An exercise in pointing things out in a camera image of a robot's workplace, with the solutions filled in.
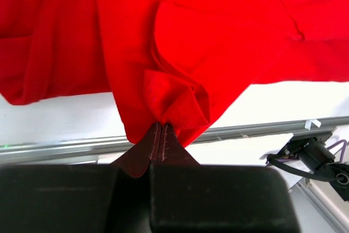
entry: aluminum rail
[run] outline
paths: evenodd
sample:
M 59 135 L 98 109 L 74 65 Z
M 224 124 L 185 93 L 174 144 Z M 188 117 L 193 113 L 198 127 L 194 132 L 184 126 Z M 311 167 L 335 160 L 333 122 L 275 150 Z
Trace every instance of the aluminum rail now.
M 348 233 L 347 225 L 334 213 L 326 203 L 319 197 L 318 192 L 307 185 L 306 179 L 302 179 L 296 184 L 296 188 L 302 192 L 310 201 L 316 211 L 324 218 L 324 220 L 332 227 L 336 233 Z
M 294 135 L 311 134 L 319 131 L 332 131 L 337 126 L 349 125 L 349 117 L 318 119 L 321 127 L 305 129 L 305 121 L 289 121 L 245 126 L 209 128 L 193 143 L 201 144 L 226 139 L 240 139 L 253 136 L 293 133 Z M 0 165 L 43 162 L 65 158 L 96 156 L 127 151 L 132 144 L 126 136 L 56 141 L 39 144 L 21 144 L 0 146 Z

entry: red cloth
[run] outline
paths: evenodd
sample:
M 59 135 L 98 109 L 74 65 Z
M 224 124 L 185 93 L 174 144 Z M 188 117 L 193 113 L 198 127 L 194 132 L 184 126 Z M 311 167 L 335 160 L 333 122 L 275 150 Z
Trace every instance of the red cloth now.
M 252 83 L 349 81 L 349 0 L 0 0 L 14 105 L 112 91 L 127 137 L 189 144 Z

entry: white surface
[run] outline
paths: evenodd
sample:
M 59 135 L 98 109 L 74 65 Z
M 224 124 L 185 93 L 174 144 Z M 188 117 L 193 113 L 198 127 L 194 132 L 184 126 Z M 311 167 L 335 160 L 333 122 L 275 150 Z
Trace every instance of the white surface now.
M 349 116 L 349 82 L 281 82 L 250 86 L 212 127 L 335 116 Z M 55 98 L 17 107 L 0 96 L 0 144 L 124 134 L 109 93 Z
M 292 133 L 230 139 L 193 144 L 186 150 L 200 164 L 266 165 L 266 154 L 276 154 L 293 137 Z

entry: small white clip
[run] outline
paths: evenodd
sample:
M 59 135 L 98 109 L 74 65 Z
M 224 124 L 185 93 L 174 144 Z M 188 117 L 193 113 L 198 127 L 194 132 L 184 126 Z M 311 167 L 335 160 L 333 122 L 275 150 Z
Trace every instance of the small white clip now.
M 318 128 L 321 127 L 321 122 L 319 120 L 307 120 L 305 121 L 305 129 L 310 130 L 311 128 L 311 124 L 314 124 L 315 126 L 317 126 Z

